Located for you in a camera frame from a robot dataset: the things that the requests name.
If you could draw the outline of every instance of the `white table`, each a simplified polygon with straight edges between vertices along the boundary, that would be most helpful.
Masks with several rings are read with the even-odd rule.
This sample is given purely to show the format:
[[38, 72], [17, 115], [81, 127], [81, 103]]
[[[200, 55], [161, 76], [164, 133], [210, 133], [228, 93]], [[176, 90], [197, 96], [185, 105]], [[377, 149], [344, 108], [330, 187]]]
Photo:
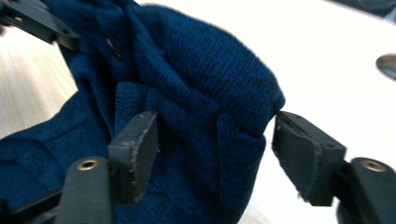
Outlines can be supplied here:
[[[347, 161], [368, 157], [396, 167], [396, 105], [393, 103], [396, 82], [381, 75], [375, 67], [380, 55], [396, 52], [396, 26], [321, 0], [137, 2], [167, 5], [231, 32], [274, 71], [287, 98], [284, 110], [305, 117], [347, 146]], [[13, 30], [0, 39], [0, 90], [5, 88], [6, 94], [15, 98], [15, 102], [7, 104], [1, 102], [3, 98], [0, 101], [2, 135], [49, 119], [76, 90], [67, 68], [54, 66], [63, 63], [60, 58], [49, 62], [34, 59], [41, 57], [38, 54], [58, 57], [56, 49], [43, 47], [45, 44], [23, 48], [5, 45], [17, 41], [15, 34], [33, 41]], [[36, 48], [44, 49], [36, 53]], [[7, 62], [6, 69], [1, 68], [3, 62]], [[45, 86], [53, 88], [42, 88], [37, 81], [26, 80], [41, 71], [42, 68], [35, 70], [37, 64], [49, 69], [40, 80], [46, 80]], [[14, 89], [4, 84], [4, 73]], [[18, 82], [33, 90], [37, 96], [33, 97], [34, 104], [26, 103], [29, 102], [26, 92], [16, 91], [21, 90], [15, 89], [21, 88]], [[23, 112], [19, 115], [9, 112], [5, 105], [16, 106], [12, 111]], [[270, 124], [265, 133], [268, 145], [256, 187], [240, 223], [267, 223], [267, 218], [273, 224], [336, 223], [334, 207], [313, 208], [297, 199], [294, 186], [270, 148], [272, 131]]]

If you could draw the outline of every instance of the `navy blue knit fabric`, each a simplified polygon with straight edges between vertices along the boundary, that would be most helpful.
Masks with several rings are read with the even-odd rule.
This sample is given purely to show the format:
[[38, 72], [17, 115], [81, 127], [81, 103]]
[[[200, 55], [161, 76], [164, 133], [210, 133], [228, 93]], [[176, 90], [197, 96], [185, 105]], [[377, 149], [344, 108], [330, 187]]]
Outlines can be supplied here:
[[271, 71], [231, 35], [169, 8], [46, 3], [80, 34], [79, 51], [62, 49], [78, 92], [0, 141], [0, 195], [16, 207], [59, 188], [73, 161], [105, 156], [134, 115], [156, 110], [161, 152], [146, 195], [117, 205], [118, 223], [236, 223], [285, 102]]

